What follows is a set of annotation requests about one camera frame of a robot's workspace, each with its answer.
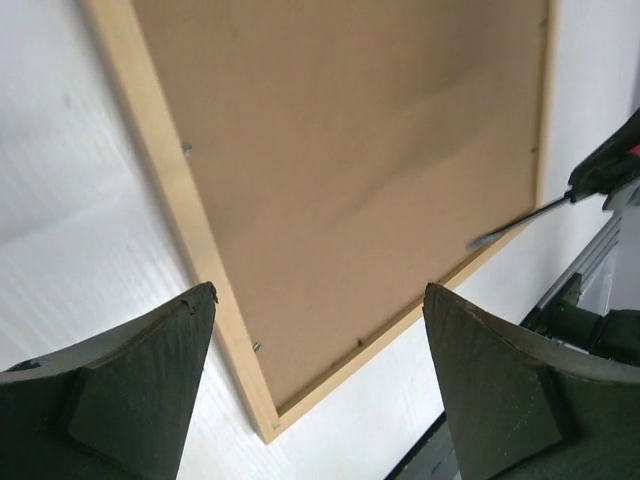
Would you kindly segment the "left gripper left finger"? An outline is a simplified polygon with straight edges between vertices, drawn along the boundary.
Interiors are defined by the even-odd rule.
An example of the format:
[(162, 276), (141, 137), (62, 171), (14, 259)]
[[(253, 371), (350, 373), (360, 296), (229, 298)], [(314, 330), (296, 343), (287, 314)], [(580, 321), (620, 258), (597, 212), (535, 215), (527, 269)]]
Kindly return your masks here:
[(217, 303), (205, 282), (3, 371), (2, 478), (176, 478)]

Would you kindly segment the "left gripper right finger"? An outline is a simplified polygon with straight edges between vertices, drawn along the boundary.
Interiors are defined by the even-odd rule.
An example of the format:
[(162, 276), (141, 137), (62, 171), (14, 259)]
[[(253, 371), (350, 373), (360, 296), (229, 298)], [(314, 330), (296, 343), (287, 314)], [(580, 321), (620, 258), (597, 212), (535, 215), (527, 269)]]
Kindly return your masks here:
[(423, 317), (465, 479), (635, 479), (639, 364), (509, 323), (429, 284)]

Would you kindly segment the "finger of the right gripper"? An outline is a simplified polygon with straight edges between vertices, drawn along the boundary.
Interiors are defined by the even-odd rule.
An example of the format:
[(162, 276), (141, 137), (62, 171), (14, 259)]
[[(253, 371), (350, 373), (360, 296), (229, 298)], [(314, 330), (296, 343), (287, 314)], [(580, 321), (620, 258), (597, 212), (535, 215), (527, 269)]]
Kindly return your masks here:
[(567, 197), (610, 195), (639, 178), (639, 110), (572, 171)]

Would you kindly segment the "red handled screwdriver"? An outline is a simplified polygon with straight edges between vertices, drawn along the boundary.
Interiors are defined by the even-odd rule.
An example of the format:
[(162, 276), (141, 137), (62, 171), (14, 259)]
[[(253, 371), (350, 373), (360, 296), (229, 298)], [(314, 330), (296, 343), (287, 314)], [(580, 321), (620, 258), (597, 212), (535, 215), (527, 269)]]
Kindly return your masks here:
[(575, 204), (594, 195), (606, 197), (603, 204), (604, 210), (615, 209), (615, 204), (621, 204), (622, 192), (625, 188), (639, 181), (639, 146), (625, 152), (619, 158), (600, 161), (587, 176), (587, 179), (579, 182), (559, 198), (544, 204), (531, 212), (520, 215), (509, 222), (483, 233), (470, 240), (466, 249), (473, 251), (495, 242), (507, 232), (527, 222), (548, 213), (549, 211), (565, 204)]

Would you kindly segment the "wooden picture frame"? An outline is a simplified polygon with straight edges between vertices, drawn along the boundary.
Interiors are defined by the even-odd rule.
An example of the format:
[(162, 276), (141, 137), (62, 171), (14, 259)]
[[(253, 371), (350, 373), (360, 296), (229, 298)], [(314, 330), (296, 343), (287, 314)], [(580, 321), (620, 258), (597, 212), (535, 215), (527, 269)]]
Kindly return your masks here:
[(86, 1), (272, 442), (540, 203), (551, 1)]

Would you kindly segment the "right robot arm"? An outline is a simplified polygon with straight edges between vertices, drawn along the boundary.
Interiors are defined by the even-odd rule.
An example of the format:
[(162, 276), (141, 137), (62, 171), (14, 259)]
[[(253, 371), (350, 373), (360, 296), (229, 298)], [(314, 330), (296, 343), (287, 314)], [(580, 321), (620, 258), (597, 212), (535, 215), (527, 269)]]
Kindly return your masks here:
[[(597, 147), (571, 173), (563, 200), (575, 204), (603, 195), (603, 209), (618, 215), (639, 206), (639, 113)], [(611, 309), (598, 314), (578, 306), (576, 272), (562, 285), (529, 328), (601, 358), (639, 364), (639, 310)]]

